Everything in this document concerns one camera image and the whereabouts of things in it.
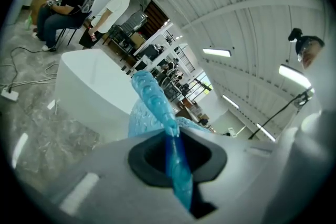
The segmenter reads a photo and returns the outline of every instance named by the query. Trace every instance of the black hair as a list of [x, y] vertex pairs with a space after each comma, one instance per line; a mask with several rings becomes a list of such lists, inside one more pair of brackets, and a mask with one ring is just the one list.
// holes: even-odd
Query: black hair
[[289, 41], [294, 41], [295, 39], [297, 40], [296, 45], [295, 45], [296, 54], [300, 53], [301, 48], [303, 44], [307, 41], [307, 39], [316, 40], [320, 44], [321, 47], [324, 46], [324, 41], [317, 36], [303, 36], [302, 37], [302, 30], [300, 28], [293, 28], [292, 32], [290, 33], [288, 37]]

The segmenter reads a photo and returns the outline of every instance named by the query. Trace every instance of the blue tube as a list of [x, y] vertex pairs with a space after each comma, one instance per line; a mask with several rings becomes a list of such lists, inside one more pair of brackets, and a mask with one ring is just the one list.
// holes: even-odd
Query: blue tube
[[140, 70], [135, 73], [132, 86], [149, 111], [163, 124], [166, 132], [166, 175], [173, 179], [175, 196], [189, 210], [193, 194], [193, 175], [185, 157], [180, 128], [173, 108], [148, 71]]

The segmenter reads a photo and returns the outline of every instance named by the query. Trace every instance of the power strip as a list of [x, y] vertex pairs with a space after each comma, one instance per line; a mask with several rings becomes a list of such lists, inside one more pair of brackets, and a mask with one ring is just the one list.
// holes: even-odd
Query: power strip
[[17, 99], [19, 98], [19, 93], [18, 92], [15, 92], [15, 91], [11, 91], [10, 93], [8, 92], [8, 88], [4, 88], [1, 92], [1, 96], [6, 98], [6, 99], [9, 99], [11, 101], [14, 101], [16, 102]]

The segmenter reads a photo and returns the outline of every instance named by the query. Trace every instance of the white sneaker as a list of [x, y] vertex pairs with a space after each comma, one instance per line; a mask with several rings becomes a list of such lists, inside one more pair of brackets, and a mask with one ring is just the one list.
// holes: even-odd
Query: white sneaker
[[33, 38], [39, 40], [39, 41], [43, 41], [43, 40], [39, 39], [38, 36], [36, 36], [36, 35], [37, 35], [37, 33], [33, 33], [31, 36], [32, 36]]
[[49, 48], [47, 45], [44, 45], [43, 47], [42, 47], [42, 50], [43, 51], [49, 51], [51, 48]]

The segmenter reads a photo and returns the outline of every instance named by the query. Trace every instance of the black cap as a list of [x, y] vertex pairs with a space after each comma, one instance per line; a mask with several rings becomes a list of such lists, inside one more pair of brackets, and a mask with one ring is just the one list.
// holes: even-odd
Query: black cap
[[323, 40], [320, 39], [317, 36], [303, 36], [303, 37], [298, 38], [298, 41], [295, 44], [296, 54], [300, 53], [300, 51], [302, 49], [302, 46], [307, 42], [308, 39], [310, 39], [310, 40], [316, 40], [321, 45], [321, 47], [324, 46]]

